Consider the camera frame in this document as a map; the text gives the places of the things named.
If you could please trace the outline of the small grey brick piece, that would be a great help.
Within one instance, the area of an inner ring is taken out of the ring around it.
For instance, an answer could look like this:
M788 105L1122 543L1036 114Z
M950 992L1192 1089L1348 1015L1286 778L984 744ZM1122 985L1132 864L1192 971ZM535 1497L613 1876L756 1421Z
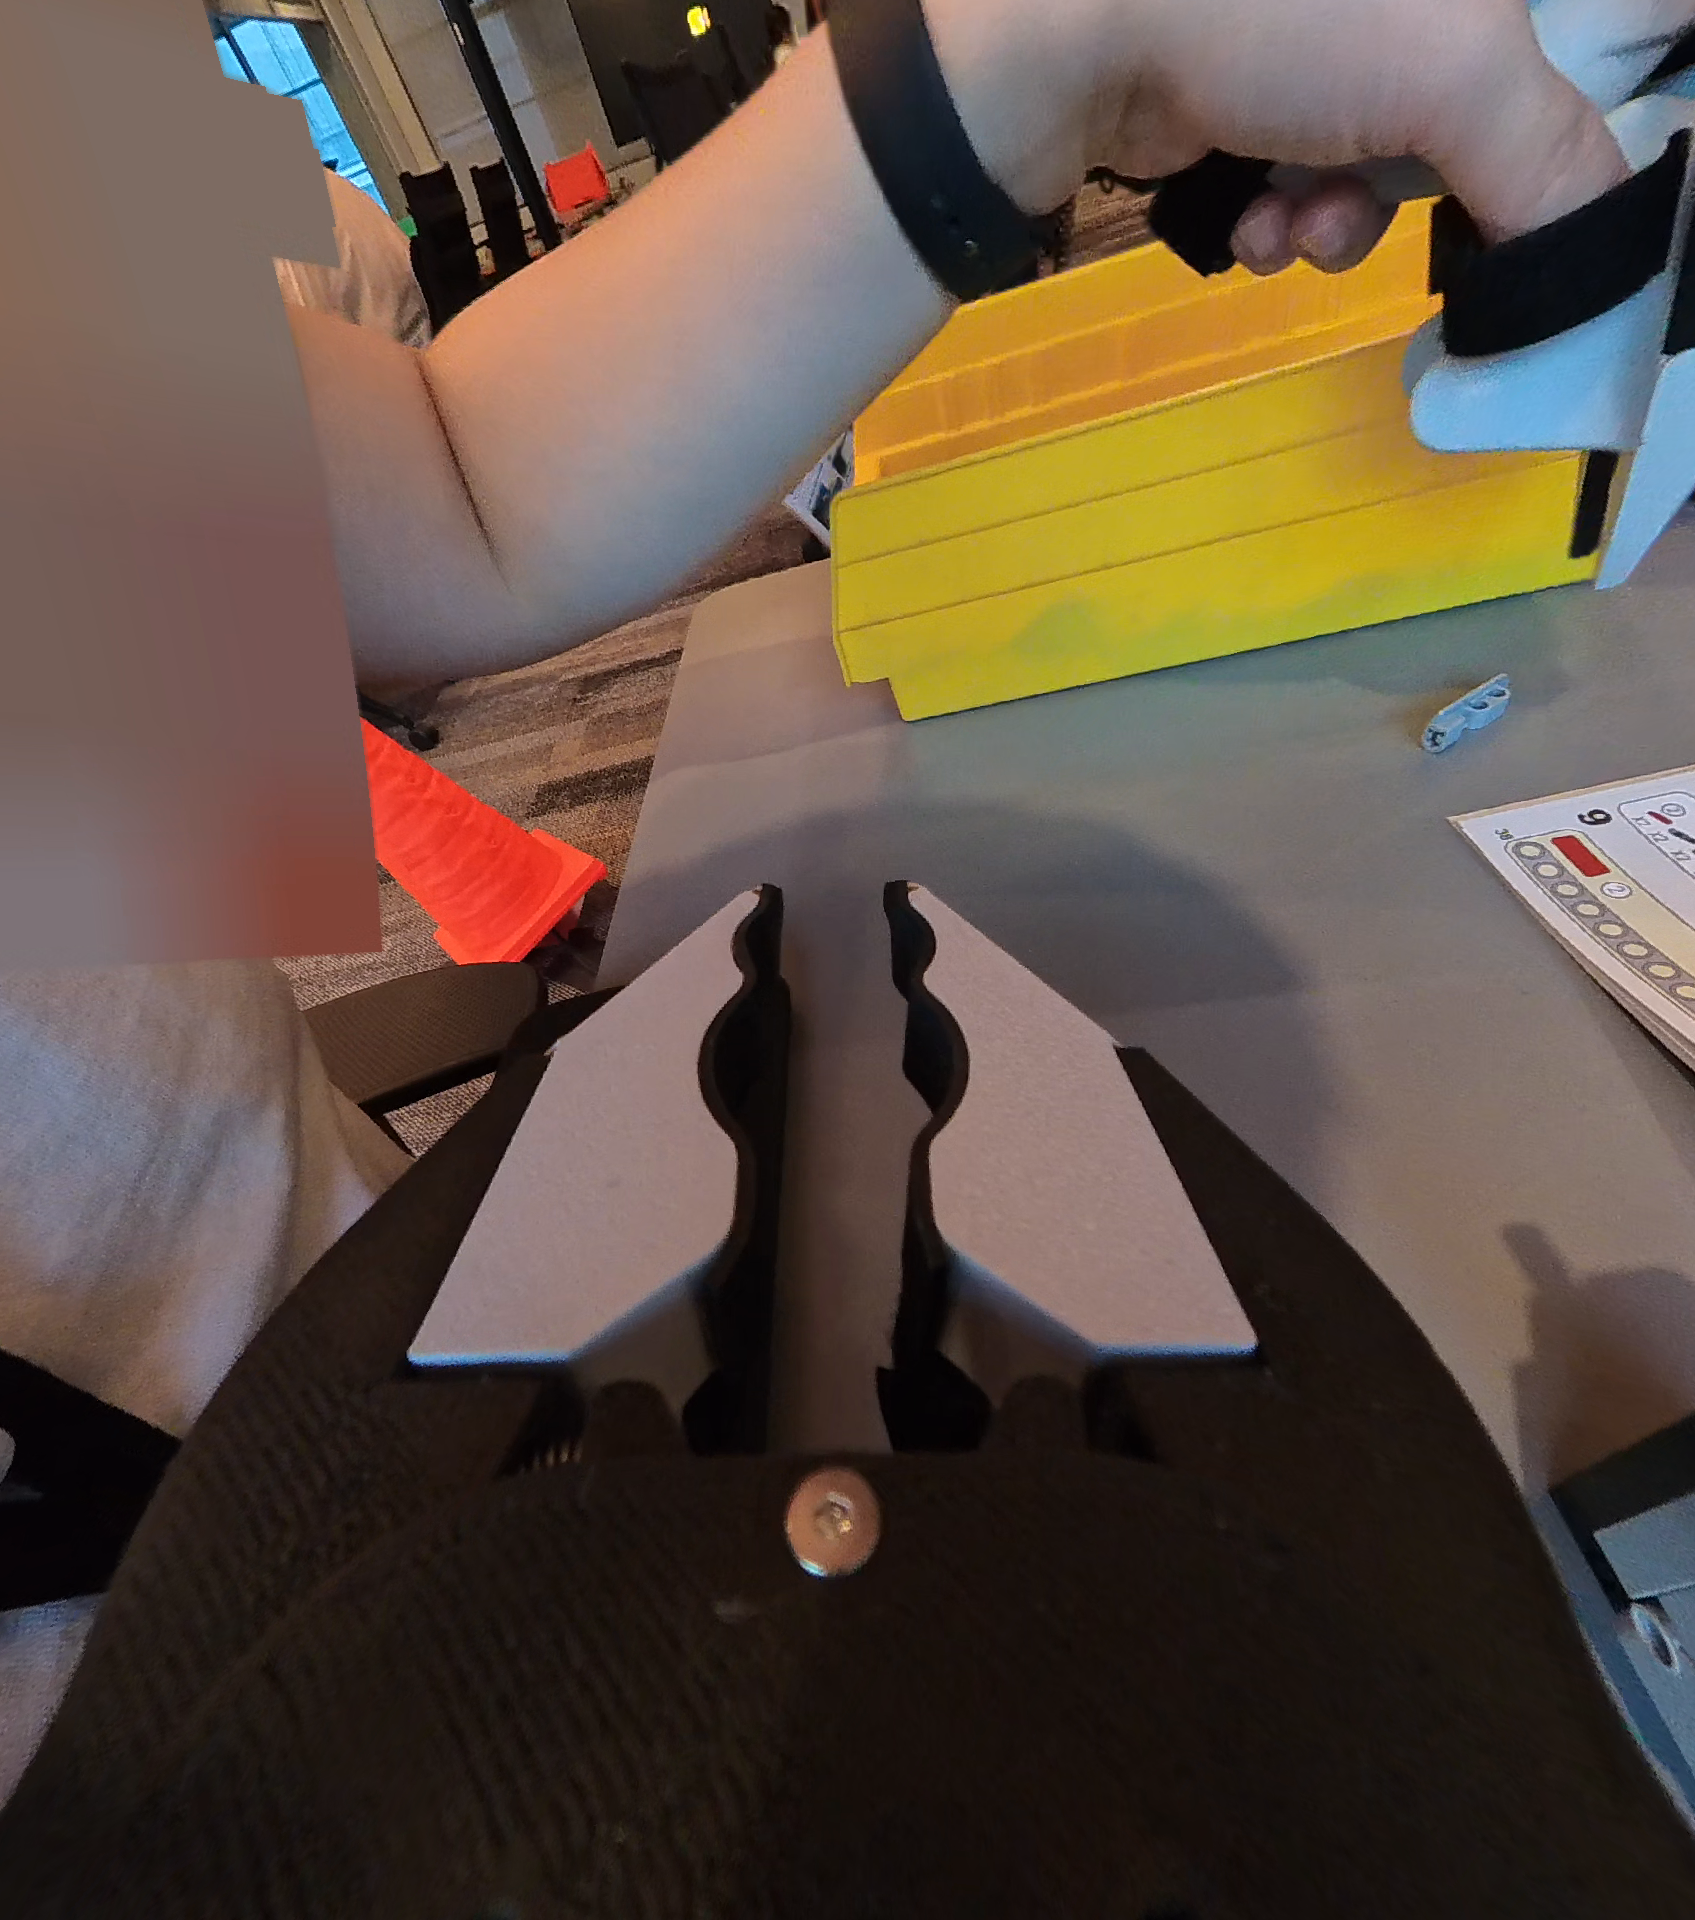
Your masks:
M1502 719L1510 699L1512 684L1506 674L1476 684L1430 716L1420 737L1422 750L1430 757L1448 754L1462 739L1484 732Z

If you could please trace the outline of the yellow plastic bin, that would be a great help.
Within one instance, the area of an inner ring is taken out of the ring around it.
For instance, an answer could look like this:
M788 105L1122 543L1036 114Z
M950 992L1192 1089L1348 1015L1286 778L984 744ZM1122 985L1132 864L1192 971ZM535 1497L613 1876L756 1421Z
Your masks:
M1430 213L1364 267L1148 244L956 313L856 426L834 651L908 720L1590 578L1612 469L1434 453Z

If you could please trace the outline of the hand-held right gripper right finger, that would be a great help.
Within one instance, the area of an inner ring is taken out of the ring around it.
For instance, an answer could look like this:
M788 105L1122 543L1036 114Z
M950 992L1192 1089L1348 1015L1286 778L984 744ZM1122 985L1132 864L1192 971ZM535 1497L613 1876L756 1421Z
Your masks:
M878 1372L898 1453L982 1445L1024 1381L1236 1360L1246 1311L1108 1030L912 881L884 890L928 1118Z

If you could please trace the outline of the person's beige shirt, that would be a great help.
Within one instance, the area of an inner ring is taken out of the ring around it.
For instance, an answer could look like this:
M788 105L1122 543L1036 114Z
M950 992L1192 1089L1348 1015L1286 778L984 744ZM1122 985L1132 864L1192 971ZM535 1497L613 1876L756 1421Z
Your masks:
M431 340L407 236L327 173L339 269L285 300ZM0 977L0 1349L187 1435L409 1154L345 1098L271 960ZM95 1601L0 1616L0 1806Z

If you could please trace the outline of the grey desk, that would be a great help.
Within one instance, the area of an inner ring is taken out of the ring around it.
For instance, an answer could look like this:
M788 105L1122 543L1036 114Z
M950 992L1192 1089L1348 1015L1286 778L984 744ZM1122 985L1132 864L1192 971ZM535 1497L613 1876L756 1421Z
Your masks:
M802 568L710 599L605 978L748 884L786 897L796 1047L772 1435L886 1440L906 1010L924 883L1144 1047L1388 1283L1524 1486L1695 1409L1695 1081L1450 817L1695 763L1695 511L1626 589L908 724L844 687ZM1444 754L1438 708L1506 674Z

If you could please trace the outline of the person's left hand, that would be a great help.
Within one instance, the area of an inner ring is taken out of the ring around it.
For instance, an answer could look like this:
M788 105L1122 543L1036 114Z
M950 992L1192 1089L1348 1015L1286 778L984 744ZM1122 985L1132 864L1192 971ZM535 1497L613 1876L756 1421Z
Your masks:
M930 4L990 177L1048 214L1090 168L1166 179L1210 150L1330 177L1240 224L1260 275L1344 270L1388 224L1364 165L1424 163L1496 244L1628 179L1604 117L1542 55L1526 4Z

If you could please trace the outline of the printed paper sheet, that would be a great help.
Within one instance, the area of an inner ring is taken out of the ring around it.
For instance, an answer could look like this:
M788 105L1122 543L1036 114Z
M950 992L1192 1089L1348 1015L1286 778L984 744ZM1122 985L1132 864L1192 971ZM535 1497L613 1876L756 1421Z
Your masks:
M850 426L830 450L810 469L796 487L786 492L784 507L790 517L832 549L834 501L856 483L856 430Z

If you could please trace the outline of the person's left forearm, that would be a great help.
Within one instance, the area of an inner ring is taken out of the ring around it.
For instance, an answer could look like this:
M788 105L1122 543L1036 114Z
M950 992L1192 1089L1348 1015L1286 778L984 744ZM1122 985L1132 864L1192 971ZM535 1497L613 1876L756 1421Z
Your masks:
M950 313L866 168L826 32L429 349L295 307L357 680L505 672L651 613Z

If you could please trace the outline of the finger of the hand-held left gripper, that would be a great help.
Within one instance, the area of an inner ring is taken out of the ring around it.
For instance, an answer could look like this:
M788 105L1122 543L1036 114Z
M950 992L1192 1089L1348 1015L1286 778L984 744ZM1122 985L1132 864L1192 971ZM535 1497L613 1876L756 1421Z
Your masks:
M1672 357L1656 384L1642 439L1624 461L1592 450L1582 469L1572 557L1596 557L1594 586L1630 574L1695 489L1695 349Z

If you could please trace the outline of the black wristband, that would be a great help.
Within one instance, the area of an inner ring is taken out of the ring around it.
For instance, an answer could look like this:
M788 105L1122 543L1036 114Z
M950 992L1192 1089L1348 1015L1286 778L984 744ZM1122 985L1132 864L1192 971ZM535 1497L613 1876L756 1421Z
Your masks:
M826 30L860 150L930 277L976 302L1038 277L1052 221L984 168L920 3L832 3Z

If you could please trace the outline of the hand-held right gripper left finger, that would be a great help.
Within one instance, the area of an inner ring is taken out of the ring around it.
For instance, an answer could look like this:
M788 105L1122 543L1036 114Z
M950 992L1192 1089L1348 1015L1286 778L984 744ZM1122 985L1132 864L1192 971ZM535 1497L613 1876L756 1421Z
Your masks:
M409 1360L657 1386L764 1449L792 1001L750 887L561 1039Z

